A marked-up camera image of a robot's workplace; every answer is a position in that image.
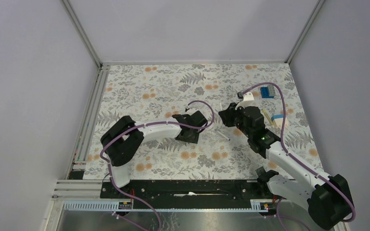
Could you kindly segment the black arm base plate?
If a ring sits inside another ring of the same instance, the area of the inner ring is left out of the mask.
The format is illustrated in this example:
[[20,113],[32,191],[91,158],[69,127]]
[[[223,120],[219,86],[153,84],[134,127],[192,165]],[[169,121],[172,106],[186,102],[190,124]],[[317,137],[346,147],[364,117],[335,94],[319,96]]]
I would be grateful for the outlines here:
[[111,182],[103,182],[101,199],[127,199],[135,209],[147,205],[130,196],[136,196],[155,209],[214,209],[259,210],[271,209],[280,198],[256,180],[131,180],[116,190]]

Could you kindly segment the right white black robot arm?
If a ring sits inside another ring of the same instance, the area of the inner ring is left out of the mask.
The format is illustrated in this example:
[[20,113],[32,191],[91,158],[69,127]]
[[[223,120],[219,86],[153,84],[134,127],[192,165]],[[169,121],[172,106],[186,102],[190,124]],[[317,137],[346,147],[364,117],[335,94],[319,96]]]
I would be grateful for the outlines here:
[[254,152],[293,177],[294,180],[287,180],[273,170],[262,174],[257,185],[261,197],[269,198],[275,194],[286,198],[305,209],[325,230],[356,217],[347,180],[339,174],[331,176],[289,151],[281,138],[266,128],[258,107],[238,107],[231,103],[218,114],[226,127],[236,127],[247,137]]

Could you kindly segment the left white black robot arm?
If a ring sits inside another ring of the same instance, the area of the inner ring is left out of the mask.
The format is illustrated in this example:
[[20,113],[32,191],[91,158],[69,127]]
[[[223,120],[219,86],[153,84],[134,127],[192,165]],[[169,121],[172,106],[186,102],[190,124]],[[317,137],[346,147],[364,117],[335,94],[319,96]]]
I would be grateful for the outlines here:
[[108,164],[112,192],[119,198],[130,193],[129,162],[141,144],[158,139],[196,144],[208,125],[200,111],[149,123],[135,122],[129,115],[123,116],[100,138],[103,146],[100,157]]

